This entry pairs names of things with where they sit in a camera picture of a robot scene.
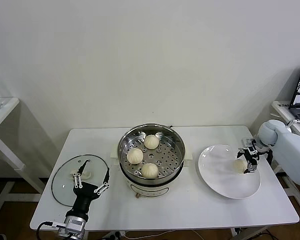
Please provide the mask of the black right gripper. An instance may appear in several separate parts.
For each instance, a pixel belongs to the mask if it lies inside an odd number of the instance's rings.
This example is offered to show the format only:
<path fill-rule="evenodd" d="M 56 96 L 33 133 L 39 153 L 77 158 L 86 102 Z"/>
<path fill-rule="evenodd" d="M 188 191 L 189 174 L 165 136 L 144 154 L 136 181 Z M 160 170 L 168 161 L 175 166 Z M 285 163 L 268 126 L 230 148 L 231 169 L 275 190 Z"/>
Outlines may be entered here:
<path fill-rule="evenodd" d="M 242 155 L 244 155 L 247 165 L 243 174 L 254 173 L 258 167 L 258 161 L 260 160 L 260 156 L 257 150 L 250 151 L 249 148 L 239 148 L 237 152 L 236 158 L 239 159 Z"/>

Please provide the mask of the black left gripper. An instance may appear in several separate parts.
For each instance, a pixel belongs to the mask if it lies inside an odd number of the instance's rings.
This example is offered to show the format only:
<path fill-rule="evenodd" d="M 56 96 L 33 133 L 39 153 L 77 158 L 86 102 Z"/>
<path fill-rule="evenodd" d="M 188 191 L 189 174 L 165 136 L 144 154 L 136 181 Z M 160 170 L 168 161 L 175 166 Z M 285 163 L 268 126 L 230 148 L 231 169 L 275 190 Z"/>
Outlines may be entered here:
<path fill-rule="evenodd" d="M 87 159 L 82 166 L 79 167 L 78 171 L 73 173 L 74 187 L 73 192 L 76 195 L 76 199 L 74 204 L 66 213 L 66 217 L 73 216 L 84 219 L 87 221 L 89 219 L 88 212 L 90 209 L 90 204 L 93 200 L 98 199 L 106 189 L 110 187 L 109 179 L 110 179 L 110 168 L 107 168 L 107 172 L 103 179 L 103 183 L 100 187 L 96 185 L 83 182 L 82 183 L 82 173 L 85 169 L 86 164 L 89 162 Z"/>

